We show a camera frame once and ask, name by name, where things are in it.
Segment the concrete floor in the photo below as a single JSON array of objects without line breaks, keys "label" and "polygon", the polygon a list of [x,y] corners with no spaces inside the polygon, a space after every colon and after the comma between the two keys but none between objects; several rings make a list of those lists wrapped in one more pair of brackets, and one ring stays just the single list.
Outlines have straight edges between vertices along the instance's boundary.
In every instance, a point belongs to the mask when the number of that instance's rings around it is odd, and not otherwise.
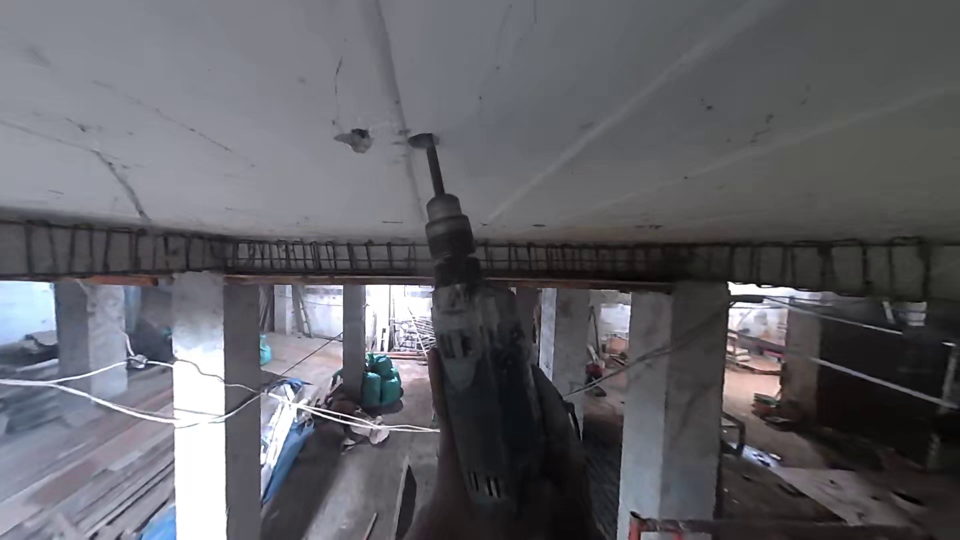
[{"label": "concrete floor", "polygon": [[[268,334],[274,360],[264,370],[315,383],[325,393],[342,362],[339,342],[316,352],[325,341]],[[433,402],[426,366],[410,360],[397,360],[395,366],[404,393],[401,406],[383,414],[384,423],[429,426]],[[375,513],[370,539],[393,539],[407,458],[417,480],[418,504],[429,495],[436,476],[437,435],[392,432],[379,445],[368,441],[346,451],[341,449],[343,439],[341,426],[317,425],[276,498],[264,508],[262,538],[359,540]]]},{"label": "concrete floor", "polygon": [[[318,384],[323,391],[341,366],[338,342],[325,345],[319,351],[326,340],[269,334],[268,342],[273,348],[274,360],[264,367],[265,371],[299,377]],[[429,426],[432,402],[426,366],[403,360],[397,361],[396,366],[403,380],[402,407],[384,414],[384,422]],[[605,384],[607,397],[585,399],[584,444],[588,450],[591,495],[598,522],[609,538],[614,538],[618,505],[625,387],[622,376],[612,378]],[[830,468],[849,463],[817,441],[798,433],[774,430],[754,416],[751,412],[754,393],[776,395],[778,387],[776,376],[727,370],[724,409],[746,423],[747,444],[779,455],[780,466]],[[429,496],[436,475],[436,435],[394,432],[378,446],[364,442],[345,452],[341,449],[343,439],[342,427],[330,423],[317,426],[290,477],[264,509],[262,538],[358,540],[363,538],[375,513],[371,540],[392,539],[402,464],[408,457],[417,479],[418,505]],[[720,505],[725,517],[838,519],[810,498],[799,496],[766,467],[748,459],[724,455],[721,475]],[[884,479],[871,479],[884,482]],[[898,480],[900,485],[909,481],[921,487],[936,483],[936,494],[931,494],[928,500],[931,509],[935,507],[937,511],[931,512],[929,520],[936,520],[936,528],[940,530],[953,530],[955,516],[960,516],[955,484],[939,476],[906,472]],[[927,491],[932,493],[934,489],[927,487]]]}]

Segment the white wire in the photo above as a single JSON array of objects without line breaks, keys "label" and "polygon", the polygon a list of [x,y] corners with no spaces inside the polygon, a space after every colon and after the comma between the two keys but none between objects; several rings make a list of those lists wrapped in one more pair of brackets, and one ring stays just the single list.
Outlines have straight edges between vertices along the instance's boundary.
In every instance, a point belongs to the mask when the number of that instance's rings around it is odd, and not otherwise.
[{"label": "white wire", "polygon": [[[104,399],[102,399],[102,398],[98,398],[98,397],[93,396],[93,395],[91,395],[91,394],[89,394],[89,393],[87,393],[87,392],[83,392],[83,390],[78,390],[78,389],[76,389],[76,388],[71,388],[70,386],[63,386],[63,385],[60,384],[60,382],[65,382],[65,381],[70,381],[70,380],[79,380],[79,379],[84,379],[84,378],[87,378],[87,377],[93,377],[94,375],[98,375],[98,374],[103,373],[103,372],[105,372],[105,371],[107,371],[107,370],[109,370],[109,369],[113,369],[113,368],[116,368],[116,367],[119,367],[119,366],[122,366],[122,365],[126,365],[126,364],[127,364],[126,361],[117,362],[117,363],[112,364],[112,365],[110,365],[110,366],[103,367],[103,368],[100,368],[100,369],[97,369],[97,370],[94,370],[94,371],[91,371],[91,372],[89,372],[89,373],[85,373],[85,374],[82,374],[82,375],[76,375],[76,376],[72,376],[72,377],[64,377],[64,378],[56,379],[56,380],[0,379],[0,384],[6,384],[7,386],[32,386],[32,387],[56,388],[56,389],[58,389],[58,390],[60,390],[60,391],[66,392],[66,393],[68,393],[68,394],[73,394],[73,395],[76,395],[76,396],[81,396],[81,397],[88,398],[90,401],[92,401],[92,402],[94,402],[94,403],[96,403],[96,404],[103,405],[103,406],[105,406],[105,407],[107,407],[107,408],[109,408],[109,409],[115,410],[115,411],[117,411],[117,412],[121,412],[121,413],[124,413],[124,414],[129,414],[129,415],[131,415],[131,416],[133,416],[133,417],[135,417],[135,418],[139,418],[139,419],[141,419],[141,420],[148,420],[148,421],[151,421],[151,422],[160,422],[160,423],[162,423],[162,424],[172,424],[175,429],[192,428],[192,427],[194,427],[194,426],[203,425],[203,424],[213,424],[213,423],[223,422],[223,421],[227,420],[228,418],[230,418],[231,416],[233,416],[233,415],[237,414],[238,412],[240,412],[241,410],[243,410],[247,405],[250,405],[250,404],[253,403],[254,401],[258,400],[261,395],[266,395],[266,396],[271,397],[271,398],[274,398],[274,399],[276,399],[276,400],[278,400],[278,401],[280,401],[280,402],[282,402],[282,403],[288,404],[288,405],[290,405],[290,406],[292,406],[292,407],[294,407],[294,408],[297,408],[297,409],[300,409],[300,410],[305,410],[305,411],[310,412],[310,413],[312,413],[312,414],[314,414],[314,415],[316,415],[316,416],[320,416],[320,417],[322,417],[322,418],[325,418],[326,420],[330,420],[331,422],[336,422],[336,423],[339,423],[339,424],[343,424],[343,425],[346,425],[346,426],[351,426],[351,427],[355,427],[355,428],[359,428],[359,429],[363,429],[363,430],[405,431],[405,432],[414,432],[414,433],[436,433],[436,432],[439,432],[439,430],[434,430],[434,429],[431,429],[431,428],[425,428],[425,427],[422,427],[422,426],[411,426],[411,425],[408,425],[408,424],[400,424],[400,425],[395,425],[395,426],[394,426],[394,425],[376,424],[376,423],[374,423],[374,422],[372,422],[372,421],[370,421],[370,420],[367,420],[366,418],[360,418],[360,417],[353,416],[353,415],[349,415],[349,414],[345,414],[345,413],[342,413],[342,412],[337,412],[337,411],[334,411],[334,410],[328,410],[328,409],[322,409],[322,408],[312,407],[312,406],[303,405],[303,404],[297,404],[297,403],[291,402],[290,400],[288,400],[288,399],[285,398],[285,397],[278,396],[278,395],[276,395],[276,394],[270,393],[269,390],[257,391],[257,390],[254,390],[254,389],[250,388],[249,386],[247,386],[247,385],[245,385],[245,384],[225,382],[225,381],[223,380],[223,378],[220,377],[220,376],[213,375],[213,374],[208,374],[208,373],[204,373],[204,371],[200,369],[200,366],[198,366],[196,363],[191,362],[191,361],[189,361],[189,360],[183,360],[183,359],[178,358],[177,361],[179,361],[179,362],[186,362],[186,363],[188,363],[188,364],[191,364],[192,366],[194,366],[194,368],[197,369],[197,372],[198,372],[198,373],[200,373],[201,375],[204,375],[204,376],[206,376],[206,377],[213,377],[213,378],[215,378],[215,379],[218,379],[224,386],[244,388],[244,389],[252,392],[252,393],[255,394],[255,395],[250,396],[244,403],[240,404],[238,407],[236,407],[234,410],[232,410],[232,411],[230,411],[230,412],[227,412],[227,413],[225,413],[225,414],[220,414],[220,415],[217,415],[217,416],[211,416],[211,417],[209,417],[209,418],[203,418],[202,420],[191,421],[191,419],[161,416],[161,415],[157,415],[157,414],[154,414],[154,413],[150,413],[150,412],[148,412],[148,411],[143,411],[143,410],[135,409],[135,408],[132,408],[132,407],[126,407],[126,406],[123,406],[123,405],[116,404],[116,403],[114,403],[114,402],[110,402],[110,401],[108,401],[108,400],[104,400]],[[157,360],[147,360],[146,363],[147,363],[147,364],[153,364],[153,365],[159,365],[159,366],[163,366],[163,367],[167,367],[167,368],[173,368],[173,367],[174,367],[174,364],[171,364],[171,363],[168,363],[168,362],[161,362],[161,361],[157,361]],[[193,414],[209,414],[209,413],[195,412],[195,413],[193,413]]]},{"label": "white wire", "polygon": [[115,367],[120,367],[120,366],[125,366],[125,365],[127,365],[127,361],[126,361],[126,360],[124,360],[124,361],[122,361],[122,362],[117,362],[117,363],[115,363],[115,364],[110,364],[110,365],[107,366],[107,367],[102,367],[102,368],[100,368],[100,369],[91,371],[91,372],[89,372],[89,373],[84,373],[84,374],[81,374],[81,375],[73,375],[73,376],[71,376],[71,377],[61,377],[61,378],[59,378],[59,379],[53,379],[53,380],[45,380],[44,382],[57,383],[57,382],[67,382],[67,381],[69,381],[69,380],[86,379],[87,377],[93,377],[94,375],[100,375],[101,373],[103,373],[103,372],[105,372],[105,371],[111,370],[111,369],[113,369],[113,368],[115,368]]}]

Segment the concrete beam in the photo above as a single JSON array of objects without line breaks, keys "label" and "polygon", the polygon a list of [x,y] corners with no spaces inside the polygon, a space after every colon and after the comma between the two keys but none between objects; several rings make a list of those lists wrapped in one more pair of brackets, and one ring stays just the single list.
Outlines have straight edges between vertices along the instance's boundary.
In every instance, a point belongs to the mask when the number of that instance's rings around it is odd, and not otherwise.
[{"label": "concrete beam", "polygon": [[367,287],[344,285],[344,390],[360,403],[367,365]]},{"label": "concrete beam", "polygon": [[[425,244],[249,240],[0,219],[0,279],[171,275],[324,277],[328,282],[431,281]],[[477,244],[487,277],[589,288],[651,282],[746,282],[906,301],[960,300],[960,245],[919,238],[887,242],[715,244]]]},{"label": "concrete beam", "polygon": [[[587,379],[590,291],[543,289],[540,298],[540,369],[561,394],[566,394],[583,386]],[[576,409],[581,428],[583,399],[582,392],[567,398]]]},{"label": "concrete beam", "polygon": [[[54,285],[54,301],[61,376],[89,373],[127,358],[123,286],[58,282]],[[71,381],[70,385],[98,398],[109,398],[127,390],[127,370],[114,368]],[[71,397],[68,408],[82,401]]]},{"label": "concrete beam", "polygon": [[716,504],[729,293],[725,284],[678,283],[635,293],[630,358],[664,346],[627,373],[617,538],[630,512],[712,519]]},{"label": "concrete beam", "polygon": [[[175,364],[177,416],[200,422],[247,403],[252,394],[224,380],[260,386],[257,287],[186,273],[175,276],[173,297],[174,356],[196,364]],[[178,538],[259,538],[259,398],[224,422],[175,430],[174,459]]]}]

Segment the wooden plank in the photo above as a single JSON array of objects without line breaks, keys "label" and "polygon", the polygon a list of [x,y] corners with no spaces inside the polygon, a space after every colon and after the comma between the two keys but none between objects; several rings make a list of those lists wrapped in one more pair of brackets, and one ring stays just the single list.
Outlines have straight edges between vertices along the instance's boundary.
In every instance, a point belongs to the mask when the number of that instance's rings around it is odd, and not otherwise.
[{"label": "wooden plank", "polygon": [[[132,406],[156,411],[172,402],[173,389],[166,388]],[[34,444],[12,445],[14,448],[9,452],[0,452],[0,470],[12,471],[16,475],[9,475],[0,482],[0,500],[9,499],[63,471],[140,422],[143,421],[110,412],[73,430],[55,432],[51,436],[31,437]],[[3,527],[0,525],[0,533],[2,532]]]},{"label": "wooden plank", "polygon": [[124,481],[117,483],[113,489],[105,493],[100,499],[93,501],[87,507],[77,513],[83,518],[78,525],[83,530],[89,530],[94,524],[105,519],[117,507],[123,504],[125,500],[131,497],[151,479],[173,465],[173,441],[171,444],[164,445],[161,452],[157,455],[151,455],[149,459],[144,458],[143,463],[137,463],[138,467],[132,471]]},{"label": "wooden plank", "polygon": [[[86,535],[90,536],[97,530],[105,527],[110,522],[117,520],[119,516],[127,513],[129,508],[136,505],[142,498],[151,493],[151,491],[153,491],[158,485],[169,483],[172,490],[173,473],[174,466],[173,462],[171,461],[166,467],[160,470],[152,478],[149,478],[145,483],[141,484],[137,489],[127,493],[127,497],[120,499],[120,504],[115,506],[106,516],[96,522],[93,522],[89,528],[85,528],[84,530],[86,530]],[[88,521],[92,522],[92,520],[84,519],[81,523],[81,527],[83,527]]]},{"label": "wooden plank", "polygon": [[909,526],[890,495],[854,471],[772,467],[771,472],[851,525]]},{"label": "wooden plank", "polygon": [[136,500],[113,523],[100,529],[97,540],[116,540],[121,535],[136,532],[166,506],[173,495],[174,476],[171,471],[162,482]]},{"label": "wooden plank", "polygon": [[[173,405],[164,407],[160,413],[170,414]],[[13,497],[0,503],[0,534],[17,524],[30,519],[45,508],[63,501],[100,471],[124,458],[130,452],[139,452],[139,444],[159,431],[173,433],[173,426],[139,421],[139,424],[104,442],[95,451],[76,460],[61,471],[30,485]]]}]

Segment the cement bag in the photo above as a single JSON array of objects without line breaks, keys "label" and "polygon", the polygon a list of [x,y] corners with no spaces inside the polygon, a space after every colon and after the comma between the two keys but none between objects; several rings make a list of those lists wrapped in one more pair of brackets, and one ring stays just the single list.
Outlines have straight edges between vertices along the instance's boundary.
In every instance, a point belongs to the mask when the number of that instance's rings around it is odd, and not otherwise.
[{"label": "cement bag", "polygon": [[392,369],[394,369],[394,363],[389,356],[367,353],[367,371],[376,373],[383,379],[389,379],[393,375],[390,372]]},{"label": "cement bag", "polygon": [[395,367],[390,368],[390,376],[380,383],[380,406],[390,405],[403,395],[400,384],[400,373]]},{"label": "cement bag", "polygon": [[363,374],[363,384],[360,386],[360,406],[365,409],[380,406],[380,392],[383,379],[376,373]]}]

